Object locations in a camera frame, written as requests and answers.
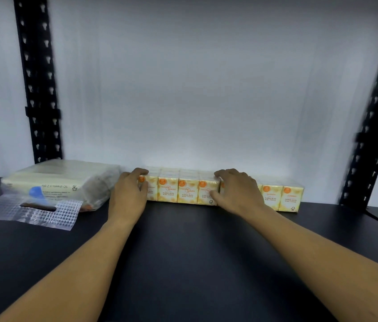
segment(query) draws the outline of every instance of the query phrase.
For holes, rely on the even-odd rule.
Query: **person's right hand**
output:
[[[214,175],[221,177],[225,184],[224,194],[210,191],[211,197],[220,207],[243,218],[253,211],[264,209],[265,203],[261,191],[256,181],[246,173],[240,173],[232,168],[218,170]]]

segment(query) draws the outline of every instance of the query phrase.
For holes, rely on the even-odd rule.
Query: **shelf surface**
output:
[[[71,231],[0,221],[0,313],[107,219]],[[302,203],[295,223],[378,262],[378,221]],[[272,246],[217,207],[148,202],[122,252],[100,321],[334,321]]]

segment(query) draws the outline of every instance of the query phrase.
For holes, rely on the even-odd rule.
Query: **large tissue package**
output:
[[[97,210],[110,198],[120,166],[52,159],[2,178],[4,189],[47,200],[83,201],[80,211]]]

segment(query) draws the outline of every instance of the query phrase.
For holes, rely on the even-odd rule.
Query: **person's left arm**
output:
[[[83,244],[0,315],[0,321],[97,321],[124,244],[146,206],[148,171],[122,173],[109,203],[108,220]]]

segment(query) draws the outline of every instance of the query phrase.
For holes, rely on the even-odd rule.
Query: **plastic-wrapped tissue package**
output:
[[[70,230],[79,212],[106,202],[119,165],[54,159],[2,178],[0,220]]]

